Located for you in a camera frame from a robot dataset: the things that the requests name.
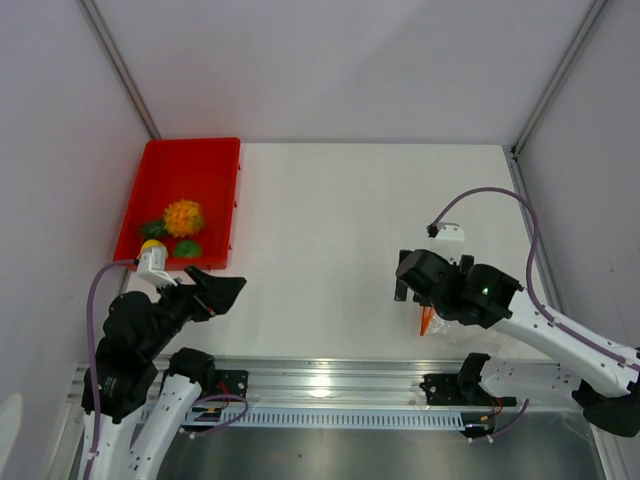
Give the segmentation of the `clear zip top bag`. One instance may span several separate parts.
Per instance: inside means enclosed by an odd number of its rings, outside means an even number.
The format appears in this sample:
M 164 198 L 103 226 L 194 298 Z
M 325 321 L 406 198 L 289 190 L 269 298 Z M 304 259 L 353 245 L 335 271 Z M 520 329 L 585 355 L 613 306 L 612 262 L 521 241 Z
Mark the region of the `clear zip top bag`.
M 457 321 L 444 320 L 433 307 L 423 307 L 421 310 L 420 335 L 434 338 L 447 347 L 467 351 L 498 351 L 502 346 L 502 340 L 496 334 L 478 326 L 464 326 Z

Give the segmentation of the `toy pineapple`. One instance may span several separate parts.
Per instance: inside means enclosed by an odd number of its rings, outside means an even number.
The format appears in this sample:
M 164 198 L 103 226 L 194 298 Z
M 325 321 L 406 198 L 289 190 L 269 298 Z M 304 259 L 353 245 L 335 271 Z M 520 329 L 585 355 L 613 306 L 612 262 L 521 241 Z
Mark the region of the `toy pineapple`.
M 204 228 L 202 207 L 198 202 L 179 200 L 168 205 L 159 219 L 144 223 L 139 232 L 145 240 L 165 236 L 186 238 Z

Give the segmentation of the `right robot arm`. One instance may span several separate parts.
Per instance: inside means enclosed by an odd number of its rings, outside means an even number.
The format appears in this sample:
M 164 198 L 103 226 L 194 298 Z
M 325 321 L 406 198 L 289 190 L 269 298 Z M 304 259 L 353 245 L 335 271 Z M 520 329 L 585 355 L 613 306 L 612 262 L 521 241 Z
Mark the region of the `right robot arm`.
M 568 317 L 543 310 L 518 280 L 469 256 L 452 263 L 428 250 L 405 251 L 398 284 L 438 317 L 493 329 L 550 359 L 550 365 L 516 365 L 471 353 L 456 377 L 450 405 L 538 400 L 579 408 L 592 425 L 620 437 L 639 433 L 639 351 L 595 334 Z

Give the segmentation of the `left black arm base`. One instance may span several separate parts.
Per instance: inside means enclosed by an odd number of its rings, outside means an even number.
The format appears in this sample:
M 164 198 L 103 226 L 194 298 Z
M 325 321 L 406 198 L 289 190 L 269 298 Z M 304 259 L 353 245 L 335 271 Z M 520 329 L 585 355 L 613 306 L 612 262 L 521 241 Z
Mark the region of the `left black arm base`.
M 246 397 L 249 372 L 218 369 L 215 357 L 199 350 L 182 348 L 174 353 L 163 374 L 162 386 L 165 386 L 168 378 L 176 375 L 185 377 L 189 383 L 198 384 L 201 387 L 201 398 L 219 394 Z

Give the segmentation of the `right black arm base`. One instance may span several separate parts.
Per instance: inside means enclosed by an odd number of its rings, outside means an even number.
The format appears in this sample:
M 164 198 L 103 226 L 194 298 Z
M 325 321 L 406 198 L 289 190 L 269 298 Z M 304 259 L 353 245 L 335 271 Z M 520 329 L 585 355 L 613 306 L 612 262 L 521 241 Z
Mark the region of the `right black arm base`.
M 419 388 L 430 406 L 491 407 L 495 397 L 480 386 L 481 369 L 491 359 L 484 353 L 470 353 L 458 373 L 430 373 L 422 377 Z

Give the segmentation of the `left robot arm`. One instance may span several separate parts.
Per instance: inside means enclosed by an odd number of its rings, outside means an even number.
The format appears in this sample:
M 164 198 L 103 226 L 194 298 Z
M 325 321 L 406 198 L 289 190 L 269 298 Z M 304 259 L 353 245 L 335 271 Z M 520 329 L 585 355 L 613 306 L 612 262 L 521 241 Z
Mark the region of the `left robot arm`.
M 159 298 L 138 291 L 109 306 L 104 336 L 94 334 L 93 299 L 86 304 L 89 368 L 84 377 L 81 479 L 154 479 L 192 408 L 205 402 L 248 403 L 245 387 L 233 388 L 213 356 L 182 348 L 164 373 L 155 360 L 189 322 L 226 314 L 247 281 L 186 268 L 183 284 L 161 267 L 134 261 L 136 273 Z

